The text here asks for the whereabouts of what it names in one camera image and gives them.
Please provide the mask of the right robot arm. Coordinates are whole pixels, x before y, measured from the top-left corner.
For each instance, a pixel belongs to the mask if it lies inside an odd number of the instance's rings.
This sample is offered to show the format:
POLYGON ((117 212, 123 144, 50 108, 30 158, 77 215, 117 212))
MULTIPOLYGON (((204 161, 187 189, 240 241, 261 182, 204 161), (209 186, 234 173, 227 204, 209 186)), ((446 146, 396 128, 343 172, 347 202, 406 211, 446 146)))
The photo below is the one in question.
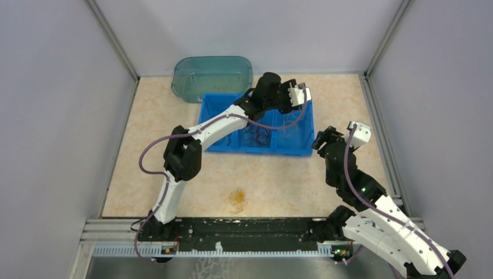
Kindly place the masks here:
POLYGON ((312 144, 325 161, 326 184, 344 202, 326 220, 330 237, 356 241, 405 278, 454 278, 466 256, 433 241, 378 181, 358 168, 354 152, 369 142, 371 128, 352 121, 348 131, 344 135, 327 127, 312 144))

